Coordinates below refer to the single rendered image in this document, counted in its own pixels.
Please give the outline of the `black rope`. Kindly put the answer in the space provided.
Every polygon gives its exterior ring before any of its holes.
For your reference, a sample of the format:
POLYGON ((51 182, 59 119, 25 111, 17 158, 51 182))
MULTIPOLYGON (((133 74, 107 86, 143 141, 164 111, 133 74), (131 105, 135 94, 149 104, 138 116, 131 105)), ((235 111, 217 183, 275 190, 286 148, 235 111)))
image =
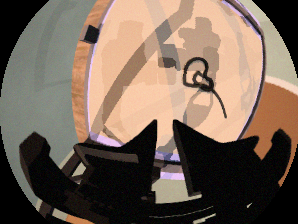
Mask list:
POLYGON ((227 119, 227 115, 226 115, 226 111, 225 111, 223 102, 222 102, 221 98, 219 97, 219 95, 216 93, 216 91, 213 89, 213 88, 214 88, 214 82, 213 82, 212 78, 209 78, 209 77, 207 76, 208 68, 209 68, 209 66, 208 66, 208 62, 207 62, 204 58, 201 58, 201 57, 195 57, 195 58, 190 59, 190 60, 186 63, 186 65, 185 65, 185 67, 184 67, 184 73, 183 73, 183 85, 186 86, 186 87, 201 88, 202 90, 204 90, 204 91, 206 91, 206 92, 210 92, 210 91, 212 91, 212 92, 215 94, 215 96, 218 98, 218 100, 219 100, 219 102, 220 102, 220 104, 221 104, 221 106, 222 106, 222 109, 223 109, 224 117, 225 117, 225 119, 227 119), (193 61, 196 61, 196 60, 203 61, 203 62, 205 63, 205 66, 206 66, 206 67, 205 67, 204 75, 203 75, 200 71, 197 71, 197 72, 194 74, 192 81, 193 81, 196 85, 192 85, 192 84, 188 84, 188 83, 186 82, 186 75, 187 75, 187 69, 188 69, 188 66, 189 66, 193 61), (202 77, 202 78, 205 77, 205 79, 206 79, 207 81, 210 81, 210 83, 211 83, 211 87, 208 86, 208 85, 205 85, 205 84, 199 84, 199 83, 196 81, 196 77, 197 77, 198 75, 199 75, 200 77, 202 77), (204 88, 204 87, 205 87, 205 88, 204 88))

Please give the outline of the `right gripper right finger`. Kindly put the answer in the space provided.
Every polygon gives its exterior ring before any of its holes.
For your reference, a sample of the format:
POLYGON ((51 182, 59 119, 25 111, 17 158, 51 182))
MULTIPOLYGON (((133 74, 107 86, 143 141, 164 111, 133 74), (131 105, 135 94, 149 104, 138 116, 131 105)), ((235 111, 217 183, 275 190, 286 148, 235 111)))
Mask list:
POLYGON ((259 142, 259 136, 251 136, 221 143, 177 119, 173 119, 172 130, 188 197, 200 195, 228 160, 254 150, 259 142))

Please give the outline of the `black metal frame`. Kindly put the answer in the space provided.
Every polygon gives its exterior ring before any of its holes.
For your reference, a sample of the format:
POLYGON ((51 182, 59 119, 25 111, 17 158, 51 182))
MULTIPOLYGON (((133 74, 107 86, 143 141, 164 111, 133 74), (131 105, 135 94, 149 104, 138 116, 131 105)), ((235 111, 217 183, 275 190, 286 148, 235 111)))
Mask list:
MULTIPOLYGON (((94 141, 91 139, 86 139, 83 143, 89 143, 92 144, 94 141)), ((81 175, 76 175, 76 176, 72 176, 73 173, 75 172, 75 170, 77 169, 77 167, 79 166, 79 164, 81 163, 80 159, 77 157, 77 155, 74 153, 70 159, 66 162, 66 164, 63 166, 63 168, 61 169, 62 172, 69 177, 69 179, 71 179, 72 181, 76 182, 76 183, 80 183, 81 182, 81 175), (72 177, 71 177, 72 176, 72 177)), ((53 211, 54 211, 54 207, 48 205, 47 203, 45 203, 44 201, 42 201, 41 206, 39 208, 39 213, 45 218, 46 217, 46 213, 52 215, 53 211)))

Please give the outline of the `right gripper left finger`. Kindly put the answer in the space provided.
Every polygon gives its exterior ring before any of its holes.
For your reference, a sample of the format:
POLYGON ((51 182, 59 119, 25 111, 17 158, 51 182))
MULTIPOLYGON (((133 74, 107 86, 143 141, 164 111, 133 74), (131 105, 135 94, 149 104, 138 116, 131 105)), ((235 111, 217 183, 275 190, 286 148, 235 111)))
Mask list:
POLYGON ((154 119, 123 146, 77 143, 73 149, 85 167, 134 178, 141 198, 147 200, 156 152, 157 132, 158 121, 154 119))

